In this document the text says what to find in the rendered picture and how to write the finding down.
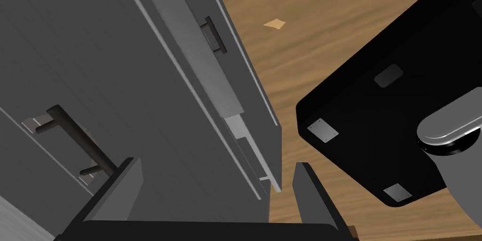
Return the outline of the grey drawer front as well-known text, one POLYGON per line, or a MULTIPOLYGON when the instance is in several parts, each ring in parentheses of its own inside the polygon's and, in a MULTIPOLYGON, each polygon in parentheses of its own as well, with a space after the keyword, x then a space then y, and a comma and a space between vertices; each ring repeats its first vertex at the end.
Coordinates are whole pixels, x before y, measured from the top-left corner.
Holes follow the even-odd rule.
POLYGON ((246 132, 265 176, 275 191, 282 188, 281 125, 222 0, 185 0, 199 25, 210 18, 225 52, 215 53, 244 112, 231 123, 246 132))

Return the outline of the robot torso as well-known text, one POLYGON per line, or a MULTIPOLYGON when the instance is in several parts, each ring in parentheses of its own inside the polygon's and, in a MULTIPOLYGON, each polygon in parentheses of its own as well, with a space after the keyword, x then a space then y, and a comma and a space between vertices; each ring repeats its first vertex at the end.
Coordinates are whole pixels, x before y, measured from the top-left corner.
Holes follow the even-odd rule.
POLYGON ((448 188, 482 228, 482 0, 418 0, 296 105, 299 135, 385 205, 448 188))

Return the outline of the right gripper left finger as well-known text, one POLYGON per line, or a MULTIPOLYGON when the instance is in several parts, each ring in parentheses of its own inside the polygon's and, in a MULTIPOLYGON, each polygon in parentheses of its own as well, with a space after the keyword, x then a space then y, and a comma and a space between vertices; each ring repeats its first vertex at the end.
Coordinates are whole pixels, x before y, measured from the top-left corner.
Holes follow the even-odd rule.
POLYGON ((127 220, 143 184, 139 158, 128 157, 67 226, 90 220, 127 220))

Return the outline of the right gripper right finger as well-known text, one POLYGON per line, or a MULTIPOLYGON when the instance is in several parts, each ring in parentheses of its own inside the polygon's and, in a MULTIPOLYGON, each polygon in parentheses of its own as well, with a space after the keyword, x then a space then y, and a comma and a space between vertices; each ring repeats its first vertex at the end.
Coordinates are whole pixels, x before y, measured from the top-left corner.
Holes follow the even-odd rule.
POLYGON ((309 163, 296 163, 292 187, 302 223, 328 224, 339 231, 349 229, 309 163))

